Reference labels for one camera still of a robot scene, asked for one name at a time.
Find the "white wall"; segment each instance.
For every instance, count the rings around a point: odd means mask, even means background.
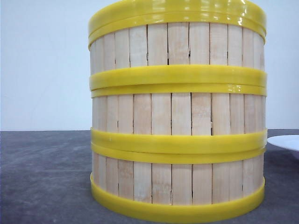
[[[1,1],[1,129],[87,130],[87,23],[115,0]],[[267,127],[299,128],[296,0],[253,0],[267,13]]]

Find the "cylindrical container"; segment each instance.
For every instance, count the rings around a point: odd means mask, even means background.
[[[198,223],[263,200],[265,14],[246,0],[122,0],[89,22],[91,187],[121,214]]]

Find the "white bowl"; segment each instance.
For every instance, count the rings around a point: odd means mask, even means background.
[[[299,135],[280,135],[268,138],[268,143],[291,150],[293,156],[299,160]]]

